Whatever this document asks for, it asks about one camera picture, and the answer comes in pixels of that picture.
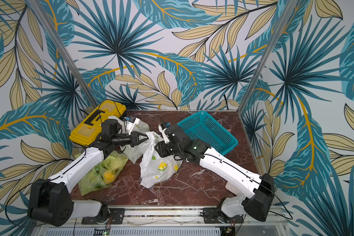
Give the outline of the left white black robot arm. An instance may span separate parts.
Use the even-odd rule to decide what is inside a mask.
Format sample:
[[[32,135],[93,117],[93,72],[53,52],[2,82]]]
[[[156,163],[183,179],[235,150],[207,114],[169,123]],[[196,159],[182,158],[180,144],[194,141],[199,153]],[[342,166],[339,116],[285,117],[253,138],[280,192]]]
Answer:
[[[138,118],[126,118],[126,130],[122,132],[118,120],[104,121],[101,132],[77,159],[47,180],[38,179],[32,184],[28,217],[56,227],[77,218],[86,219],[90,223],[106,223],[110,219],[106,204],[95,200],[73,201],[70,193],[91,169],[105,160],[117,147],[135,147],[148,140],[145,134],[134,130],[139,123]]]

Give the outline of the plain white plastic bag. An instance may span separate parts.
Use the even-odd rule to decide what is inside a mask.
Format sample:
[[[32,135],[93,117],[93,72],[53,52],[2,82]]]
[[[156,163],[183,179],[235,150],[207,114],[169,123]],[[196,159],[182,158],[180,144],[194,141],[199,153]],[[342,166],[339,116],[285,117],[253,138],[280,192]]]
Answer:
[[[109,120],[116,120],[120,127],[119,133],[124,134],[125,138],[129,138],[129,141],[125,141],[125,144],[120,145],[124,147],[121,152],[131,162],[136,163],[142,156],[140,145],[148,140],[146,133],[150,131],[149,125],[136,117],[126,117],[124,121],[121,121],[118,117],[109,116]]]

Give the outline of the green plastic bag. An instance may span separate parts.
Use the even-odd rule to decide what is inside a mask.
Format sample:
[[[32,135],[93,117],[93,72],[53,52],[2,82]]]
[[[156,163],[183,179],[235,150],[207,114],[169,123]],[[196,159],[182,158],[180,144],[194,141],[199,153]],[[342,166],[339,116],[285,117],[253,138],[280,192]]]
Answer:
[[[118,177],[126,165],[128,158],[125,154],[113,151],[105,160],[94,166],[79,182],[79,190],[82,196],[109,187]],[[116,176],[110,184],[105,184],[103,174],[112,172]]]

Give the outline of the white lemon print bag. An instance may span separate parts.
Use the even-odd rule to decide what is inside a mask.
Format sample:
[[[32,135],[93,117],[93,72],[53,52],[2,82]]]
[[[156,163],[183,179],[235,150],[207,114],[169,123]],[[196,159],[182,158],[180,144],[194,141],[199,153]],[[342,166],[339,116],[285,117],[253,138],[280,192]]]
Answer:
[[[142,154],[140,163],[140,184],[145,188],[151,188],[155,184],[164,182],[172,177],[182,165],[182,161],[176,161],[173,155],[161,157],[155,147],[164,139],[155,132],[146,133],[148,140],[139,145]]]

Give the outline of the yellow pear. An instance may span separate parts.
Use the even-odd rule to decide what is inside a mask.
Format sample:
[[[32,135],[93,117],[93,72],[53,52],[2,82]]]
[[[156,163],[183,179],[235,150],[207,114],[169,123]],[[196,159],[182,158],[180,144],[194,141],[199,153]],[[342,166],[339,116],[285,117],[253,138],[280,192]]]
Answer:
[[[105,184],[110,184],[115,180],[116,176],[112,172],[106,171],[103,174],[103,181]]]

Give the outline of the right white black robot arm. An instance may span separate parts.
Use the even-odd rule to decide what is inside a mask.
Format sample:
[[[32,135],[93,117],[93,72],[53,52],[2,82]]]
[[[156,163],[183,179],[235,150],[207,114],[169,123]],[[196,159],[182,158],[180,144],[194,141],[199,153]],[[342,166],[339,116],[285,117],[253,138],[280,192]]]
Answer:
[[[273,177],[269,174],[260,176],[240,167],[205,141],[190,139],[176,124],[162,123],[159,131],[164,140],[155,149],[161,157],[172,155],[178,160],[196,163],[221,176],[242,193],[221,200],[217,207],[204,208],[202,215],[205,220],[229,223],[246,214],[257,221],[266,221],[275,197]]]

